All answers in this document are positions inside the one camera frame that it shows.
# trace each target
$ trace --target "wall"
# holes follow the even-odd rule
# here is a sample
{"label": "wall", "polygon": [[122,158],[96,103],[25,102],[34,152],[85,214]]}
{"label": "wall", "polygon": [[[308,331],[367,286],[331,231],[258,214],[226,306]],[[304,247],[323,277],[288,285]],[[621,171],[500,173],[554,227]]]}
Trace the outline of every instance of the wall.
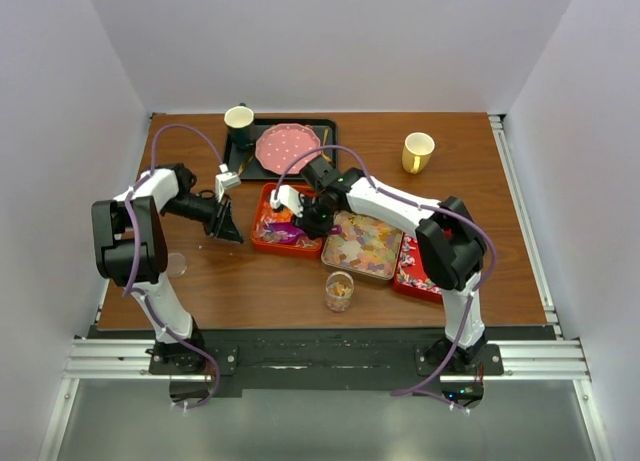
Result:
{"label": "wall", "polygon": [[147,116],[89,0],[0,0],[0,459],[38,456],[103,286],[90,206],[125,187]]}
{"label": "wall", "polygon": [[570,2],[92,1],[159,112],[506,112]]}
{"label": "wall", "polygon": [[617,459],[637,459],[640,0],[573,0],[507,116],[565,334]]}

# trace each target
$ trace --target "dark green mug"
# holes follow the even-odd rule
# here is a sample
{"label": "dark green mug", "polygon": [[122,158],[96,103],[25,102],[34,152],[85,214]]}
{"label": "dark green mug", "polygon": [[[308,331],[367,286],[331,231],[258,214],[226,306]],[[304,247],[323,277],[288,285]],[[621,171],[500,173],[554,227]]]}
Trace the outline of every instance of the dark green mug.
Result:
{"label": "dark green mug", "polygon": [[248,149],[256,143],[255,114],[244,103],[224,113],[227,135],[238,149]]}

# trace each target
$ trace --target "wooden table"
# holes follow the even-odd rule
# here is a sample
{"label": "wooden table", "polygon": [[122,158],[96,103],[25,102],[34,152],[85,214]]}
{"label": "wooden table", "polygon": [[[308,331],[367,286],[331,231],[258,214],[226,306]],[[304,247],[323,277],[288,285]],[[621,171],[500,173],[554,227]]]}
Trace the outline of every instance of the wooden table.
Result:
{"label": "wooden table", "polygon": [[[474,220],[493,238],[499,262],[481,290],[487,325],[544,324],[545,316],[518,225],[502,164],[484,113],[322,113],[338,123],[338,139],[355,149],[380,181],[428,198],[460,197]],[[162,126],[185,123],[209,136],[222,155],[221,115],[155,115],[141,167],[150,164],[150,139]],[[400,164],[407,134],[423,131],[436,141],[428,167],[418,175]],[[198,176],[195,190],[213,188],[218,163],[197,135],[166,131],[158,164],[182,162]],[[354,160],[339,154],[339,167]],[[171,280],[201,328],[237,327],[403,327],[442,326],[441,306],[394,293],[390,287],[356,284],[353,304],[342,314],[324,306],[327,272],[320,260],[257,253],[250,229],[262,189],[259,182],[234,188],[233,218],[245,236],[234,245],[204,235],[199,223],[167,215],[162,226],[169,251],[184,254],[187,272]],[[133,299],[123,299],[113,283],[107,290],[100,329],[148,328]]]}

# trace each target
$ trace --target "pink plate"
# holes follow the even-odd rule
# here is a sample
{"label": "pink plate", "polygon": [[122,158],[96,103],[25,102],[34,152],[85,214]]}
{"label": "pink plate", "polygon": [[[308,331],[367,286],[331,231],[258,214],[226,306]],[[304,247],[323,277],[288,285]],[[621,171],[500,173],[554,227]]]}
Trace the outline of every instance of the pink plate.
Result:
{"label": "pink plate", "polygon": [[[320,146],[315,133],[300,124],[276,124],[267,129],[256,143],[256,159],[265,169],[282,174],[296,158]],[[294,164],[287,174],[298,174],[314,158],[307,156]]]}

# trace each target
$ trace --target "yellow mug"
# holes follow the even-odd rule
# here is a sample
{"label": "yellow mug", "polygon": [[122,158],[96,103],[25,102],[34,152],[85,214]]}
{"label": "yellow mug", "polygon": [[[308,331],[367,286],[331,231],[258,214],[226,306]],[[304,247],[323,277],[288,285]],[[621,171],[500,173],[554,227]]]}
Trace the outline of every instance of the yellow mug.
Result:
{"label": "yellow mug", "polygon": [[427,166],[435,147],[435,141],[428,134],[411,133],[404,140],[402,167],[408,173],[419,173]]}

